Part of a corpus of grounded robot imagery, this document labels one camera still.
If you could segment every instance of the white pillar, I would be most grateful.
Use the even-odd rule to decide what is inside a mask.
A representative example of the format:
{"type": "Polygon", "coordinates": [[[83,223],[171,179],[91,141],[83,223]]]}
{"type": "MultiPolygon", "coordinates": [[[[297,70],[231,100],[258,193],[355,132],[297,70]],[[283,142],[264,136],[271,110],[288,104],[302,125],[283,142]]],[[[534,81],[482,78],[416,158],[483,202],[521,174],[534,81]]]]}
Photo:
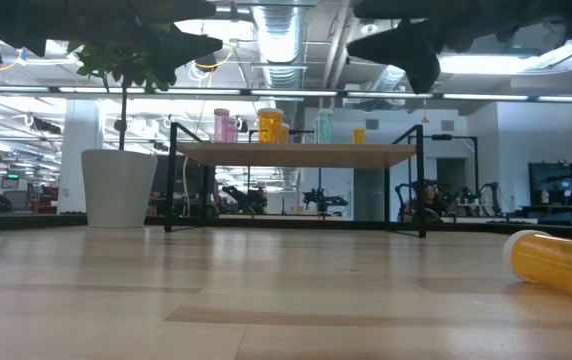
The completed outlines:
{"type": "Polygon", "coordinates": [[[86,212],[82,152],[101,149],[104,142],[104,116],[95,100],[68,100],[57,213],[86,212]]]}

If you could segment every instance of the teal bottle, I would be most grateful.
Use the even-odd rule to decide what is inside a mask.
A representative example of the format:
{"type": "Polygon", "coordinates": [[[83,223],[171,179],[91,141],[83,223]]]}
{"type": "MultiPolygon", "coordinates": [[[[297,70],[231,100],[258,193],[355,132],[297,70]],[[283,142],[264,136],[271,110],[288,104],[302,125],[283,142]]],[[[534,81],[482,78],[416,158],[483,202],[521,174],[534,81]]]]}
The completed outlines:
{"type": "Polygon", "coordinates": [[[318,144],[333,142],[333,110],[320,109],[317,112],[317,129],[315,131],[318,144]]]}

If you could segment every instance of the shelf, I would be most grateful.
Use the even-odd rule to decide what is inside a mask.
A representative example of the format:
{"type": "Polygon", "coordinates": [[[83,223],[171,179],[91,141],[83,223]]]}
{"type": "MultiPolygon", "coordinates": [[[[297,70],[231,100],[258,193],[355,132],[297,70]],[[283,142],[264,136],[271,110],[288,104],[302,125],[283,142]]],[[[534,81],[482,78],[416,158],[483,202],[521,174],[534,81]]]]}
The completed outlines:
{"type": "Polygon", "coordinates": [[[414,145],[178,143],[208,166],[385,169],[415,155],[414,145]]]}

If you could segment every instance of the yellow tube lying on floor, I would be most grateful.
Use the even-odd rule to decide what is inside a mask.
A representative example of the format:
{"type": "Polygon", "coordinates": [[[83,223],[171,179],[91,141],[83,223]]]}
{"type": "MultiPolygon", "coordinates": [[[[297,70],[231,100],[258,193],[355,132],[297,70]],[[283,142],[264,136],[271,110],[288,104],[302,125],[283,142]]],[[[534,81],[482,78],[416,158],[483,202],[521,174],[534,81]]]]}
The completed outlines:
{"type": "Polygon", "coordinates": [[[572,240],[540,231],[517,232],[504,246],[504,263],[520,279],[572,294],[572,240]]]}

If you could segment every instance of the yellow cylinder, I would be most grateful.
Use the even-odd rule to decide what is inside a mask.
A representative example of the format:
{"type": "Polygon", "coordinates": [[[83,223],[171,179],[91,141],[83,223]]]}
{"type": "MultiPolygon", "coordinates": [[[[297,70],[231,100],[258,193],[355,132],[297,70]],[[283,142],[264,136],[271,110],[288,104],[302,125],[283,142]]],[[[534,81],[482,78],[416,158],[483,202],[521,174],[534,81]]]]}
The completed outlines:
{"type": "Polygon", "coordinates": [[[366,129],[353,130],[353,144],[366,144],[366,129]]]}
{"type": "Polygon", "coordinates": [[[572,240],[524,230],[504,246],[504,262],[515,276],[572,294],[572,240]]]}
{"type": "Polygon", "coordinates": [[[282,138],[281,144],[288,144],[290,142],[290,125],[282,124],[282,138]]]}
{"type": "Polygon", "coordinates": [[[280,143],[284,113],[279,109],[261,109],[257,115],[259,117],[259,142],[261,144],[280,143]]]}

